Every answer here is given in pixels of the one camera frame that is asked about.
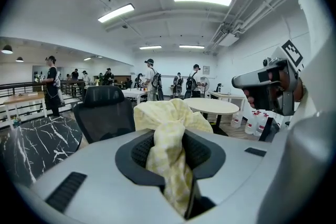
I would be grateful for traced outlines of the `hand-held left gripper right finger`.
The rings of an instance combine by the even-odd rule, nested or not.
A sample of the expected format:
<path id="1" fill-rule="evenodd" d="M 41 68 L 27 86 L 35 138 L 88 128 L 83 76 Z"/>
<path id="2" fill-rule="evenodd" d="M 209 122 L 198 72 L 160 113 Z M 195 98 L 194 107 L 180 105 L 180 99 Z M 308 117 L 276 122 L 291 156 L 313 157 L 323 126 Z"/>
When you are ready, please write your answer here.
<path id="1" fill-rule="evenodd" d="M 192 190 L 185 223 L 219 206 L 253 173 L 270 143 L 186 130 L 183 147 L 192 170 Z"/>

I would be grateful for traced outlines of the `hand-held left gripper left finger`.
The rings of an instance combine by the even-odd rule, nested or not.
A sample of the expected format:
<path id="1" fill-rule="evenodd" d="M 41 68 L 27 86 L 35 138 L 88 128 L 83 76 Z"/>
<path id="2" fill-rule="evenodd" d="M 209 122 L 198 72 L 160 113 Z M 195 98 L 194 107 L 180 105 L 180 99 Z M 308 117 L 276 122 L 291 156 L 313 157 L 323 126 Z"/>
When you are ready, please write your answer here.
<path id="1" fill-rule="evenodd" d="M 159 188 L 134 184 L 115 164 L 118 148 L 145 133 L 147 130 L 89 144 L 39 177 L 31 190 L 46 200 L 71 172 L 86 175 L 65 212 L 52 221 L 56 224 L 181 224 L 182 217 Z"/>

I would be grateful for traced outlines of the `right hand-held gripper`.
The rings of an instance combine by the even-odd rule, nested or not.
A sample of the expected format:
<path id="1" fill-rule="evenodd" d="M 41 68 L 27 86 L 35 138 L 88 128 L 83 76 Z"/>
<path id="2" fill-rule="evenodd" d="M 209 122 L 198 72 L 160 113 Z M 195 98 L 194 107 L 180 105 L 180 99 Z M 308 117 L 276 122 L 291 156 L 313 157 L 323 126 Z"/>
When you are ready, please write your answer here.
<path id="1" fill-rule="evenodd" d="M 232 78 L 232 86 L 248 91 L 254 108 L 273 111 L 283 116 L 294 114 L 294 91 L 303 69 L 303 56 L 291 40 L 276 48 L 271 57 L 263 60 L 259 70 Z"/>

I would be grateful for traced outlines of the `yellow clothes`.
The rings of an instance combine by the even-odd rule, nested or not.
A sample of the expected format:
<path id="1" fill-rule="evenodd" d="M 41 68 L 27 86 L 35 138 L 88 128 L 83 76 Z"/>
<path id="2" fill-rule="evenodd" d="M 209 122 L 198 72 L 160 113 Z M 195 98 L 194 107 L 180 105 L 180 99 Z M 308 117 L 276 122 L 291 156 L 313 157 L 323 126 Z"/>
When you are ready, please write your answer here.
<path id="1" fill-rule="evenodd" d="M 210 123 L 181 99 L 148 101 L 134 108 L 136 130 L 154 131 L 145 168 L 165 180 L 163 195 L 184 216 L 190 200 L 193 173 L 186 163 L 182 138 L 186 128 L 212 133 Z"/>

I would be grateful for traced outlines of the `person's right hand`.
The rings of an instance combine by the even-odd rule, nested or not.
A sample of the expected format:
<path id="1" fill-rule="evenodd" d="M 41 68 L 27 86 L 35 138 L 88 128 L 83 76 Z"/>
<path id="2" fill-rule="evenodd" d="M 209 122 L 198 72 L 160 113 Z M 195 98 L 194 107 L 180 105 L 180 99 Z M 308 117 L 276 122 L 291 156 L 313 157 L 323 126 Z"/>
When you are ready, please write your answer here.
<path id="1" fill-rule="evenodd" d="M 250 94 L 250 92 L 249 92 L 247 89 L 244 89 L 243 92 L 244 92 L 244 94 L 245 94 L 245 96 L 246 96 L 246 98 L 247 98 L 247 101 L 248 101 L 248 103 L 250 104 L 250 106 L 251 106 L 252 108 L 255 108 L 254 97 Z"/>

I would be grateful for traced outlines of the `group of clear water bottles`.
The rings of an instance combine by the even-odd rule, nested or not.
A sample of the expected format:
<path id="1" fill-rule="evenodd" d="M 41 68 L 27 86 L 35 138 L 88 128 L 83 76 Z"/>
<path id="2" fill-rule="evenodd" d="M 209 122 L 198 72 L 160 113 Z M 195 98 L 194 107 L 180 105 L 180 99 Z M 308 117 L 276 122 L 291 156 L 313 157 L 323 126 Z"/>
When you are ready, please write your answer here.
<path id="1" fill-rule="evenodd" d="M 269 115 L 267 113 L 261 113 L 260 111 L 252 111 L 250 118 L 247 120 L 245 124 L 244 132 L 247 135 L 261 137 L 262 132 L 265 129 L 268 118 Z M 241 127 L 242 121 L 243 121 L 243 113 L 239 111 L 233 114 L 230 125 L 231 127 L 237 129 Z"/>

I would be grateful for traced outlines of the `white-legged side desk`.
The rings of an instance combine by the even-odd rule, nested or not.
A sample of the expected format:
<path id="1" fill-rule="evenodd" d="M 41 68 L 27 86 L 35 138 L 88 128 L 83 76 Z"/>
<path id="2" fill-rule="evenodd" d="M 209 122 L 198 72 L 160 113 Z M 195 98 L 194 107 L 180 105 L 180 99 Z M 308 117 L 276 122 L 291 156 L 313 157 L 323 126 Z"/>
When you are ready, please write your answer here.
<path id="1" fill-rule="evenodd" d="M 210 97 L 216 97 L 219 100 L 224 100 L 227 102 L 232 102 L 232 100 L 240 100 L 240 106 L 239 106 L 239 110 L 243 112 L 244 110 L 244 105 L 245 105 L 245 100 L 246 97 L 242 96 L 242 95 L 237 95 L 237 94 L 224 94 L 221 92 L 214 92 L 214 91 L 210 91 L 209 92 Z"/>

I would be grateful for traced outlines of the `black mesh office chair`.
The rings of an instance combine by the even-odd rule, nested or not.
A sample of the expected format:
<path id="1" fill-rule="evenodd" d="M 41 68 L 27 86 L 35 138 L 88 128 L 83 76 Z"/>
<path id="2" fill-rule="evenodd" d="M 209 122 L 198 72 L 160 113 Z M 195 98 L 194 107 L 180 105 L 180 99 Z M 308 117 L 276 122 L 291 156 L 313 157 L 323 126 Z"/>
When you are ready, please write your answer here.
<path id="1" fill-rule="evenodd" d="M 116 86 L 90 86 L 73 113 L 88 143 L 135 131 L 133 107 Z"/>

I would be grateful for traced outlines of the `beige round table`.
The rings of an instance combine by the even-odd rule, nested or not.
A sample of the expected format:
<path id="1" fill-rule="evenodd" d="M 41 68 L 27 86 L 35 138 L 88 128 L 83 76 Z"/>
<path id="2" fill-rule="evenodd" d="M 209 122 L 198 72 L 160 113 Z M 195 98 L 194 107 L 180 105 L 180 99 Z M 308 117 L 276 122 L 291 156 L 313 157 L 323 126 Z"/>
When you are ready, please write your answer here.
<path id="1" fill-rule="evenodd" d="M 220 128 L 220 122 L 223 115 L 233 115 L 239 111 L 239 107 L 230 102 L 221 101 L 219 99 L 210 98 L 188 98 L 184 102 L 191 108 L 202 113 L 207 120 L 208 115 L 216 115 L 216 122 L 210 125 L 215 134 L 228 136 L 228 134 Z"/>

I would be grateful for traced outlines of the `black marble round table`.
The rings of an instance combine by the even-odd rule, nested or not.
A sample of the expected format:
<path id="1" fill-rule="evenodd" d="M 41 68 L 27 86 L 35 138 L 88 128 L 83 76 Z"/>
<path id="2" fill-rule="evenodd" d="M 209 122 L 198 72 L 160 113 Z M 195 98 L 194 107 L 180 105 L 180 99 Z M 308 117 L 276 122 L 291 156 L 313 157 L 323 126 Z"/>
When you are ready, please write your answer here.
<path id="1" fill-rule="evenodd" d="M 75 153 L 82 131 L 71 118 L 26 122 L 0 138 L 0 164 L 11 181 L 30 187 L 46 171 Z"/>

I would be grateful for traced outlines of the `black floor fan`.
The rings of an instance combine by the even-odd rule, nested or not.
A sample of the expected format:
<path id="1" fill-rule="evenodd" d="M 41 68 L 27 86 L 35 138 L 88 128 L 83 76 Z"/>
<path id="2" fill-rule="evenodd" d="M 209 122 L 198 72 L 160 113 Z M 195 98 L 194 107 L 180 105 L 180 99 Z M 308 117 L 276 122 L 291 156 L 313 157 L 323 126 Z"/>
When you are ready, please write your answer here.
<path id="1" fill-rule="evenodd" d="M 201 97 L 205 98 L 209 90 L 209 79 L 207 77 L 201 77 Z"/>

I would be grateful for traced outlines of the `white air conditioner unit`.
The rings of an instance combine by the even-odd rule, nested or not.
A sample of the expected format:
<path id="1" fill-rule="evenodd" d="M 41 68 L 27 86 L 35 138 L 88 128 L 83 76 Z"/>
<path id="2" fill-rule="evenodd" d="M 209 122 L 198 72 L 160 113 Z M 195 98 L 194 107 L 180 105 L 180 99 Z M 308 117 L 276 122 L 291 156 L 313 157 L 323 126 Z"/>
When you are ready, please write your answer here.
<path id="1" fill-rule="evenodd" d="M 239 39 L 237 34 L 227 33 L 220 30 L 213 39 L 213 43 L 218 46 L 229 47 Z"/>

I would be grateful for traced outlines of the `white rectangular table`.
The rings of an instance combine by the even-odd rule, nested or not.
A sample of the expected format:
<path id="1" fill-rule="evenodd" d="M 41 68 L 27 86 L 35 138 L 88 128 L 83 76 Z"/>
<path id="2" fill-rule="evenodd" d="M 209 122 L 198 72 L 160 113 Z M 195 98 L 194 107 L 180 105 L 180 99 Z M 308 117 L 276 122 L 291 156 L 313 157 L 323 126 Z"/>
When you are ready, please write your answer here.
<path id="1" fill-rule="evenodd" d="M 139 90 L 137 88 L 129 88 L 122 90 L 124 97 L 126 98 L 134 98 L 136 100 L 137 105 L 141 103 L 141 97 L 143 95 L 147 95 L 147 91 Z"/>

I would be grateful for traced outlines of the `wooden desk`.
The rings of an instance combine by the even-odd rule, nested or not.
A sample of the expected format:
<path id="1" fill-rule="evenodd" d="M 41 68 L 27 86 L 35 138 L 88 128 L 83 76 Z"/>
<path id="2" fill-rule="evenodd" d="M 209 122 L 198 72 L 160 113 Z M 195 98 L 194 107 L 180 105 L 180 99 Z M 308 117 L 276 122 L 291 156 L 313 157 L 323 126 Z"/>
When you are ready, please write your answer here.
<path id="1" fill-rule="evenodd" d="M 45 95 L 43 91 L 39 92 L 31 92 L 31 93 L 20 93 L 20 94 L 13 94 L 9 98 L 7 98 L 3 105 L 5 107 L 6 116 L 7 116 L 7 123 L 10 126 L 11 130 L 14 130 L 13 121 L 11 119 L 11 115 L 9 112 L 9 106 L 13 105 L 15 108 L 16 116 L 19 116 L 17 104 L 23 102 L 32 102 L 32 101 L 40 101 L 43 106 L 43 113 L 44 117 L 47 117 L 47 108 L 45 104 Z"/>

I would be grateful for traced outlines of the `black metal railing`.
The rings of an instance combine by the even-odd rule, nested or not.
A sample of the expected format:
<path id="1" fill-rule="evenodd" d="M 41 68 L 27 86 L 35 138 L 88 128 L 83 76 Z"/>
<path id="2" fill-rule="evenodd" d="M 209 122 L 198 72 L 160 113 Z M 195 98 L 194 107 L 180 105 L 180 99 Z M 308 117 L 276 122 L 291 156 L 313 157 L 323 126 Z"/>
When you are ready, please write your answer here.
<path id="1" fill-rule="evenodd" d="M 63 103 L 59 107 L 60 112 L 66 112 L 72 107 L 80 103 L 85 98 L 87 87 L 82 81 L 62 81 L 61 94 Z M 43 91 L 45 95 L 46 104 L 46 84 L 37 82 L 21 82 L 0 85 L 0 128 L 9 126 L 7 123 L 7 116 L 3 102 L 13 94 L 31 93 Z M 18 114 L 16 116 L 13 105 L 9 106 L 12 121 L 20 120 L 22 122 L 44 117 L 43 106 L 40 101 L 23 102 L 17 104 Z M 47 108 L 47 116 L 51 115 L 52 111 Z"/>

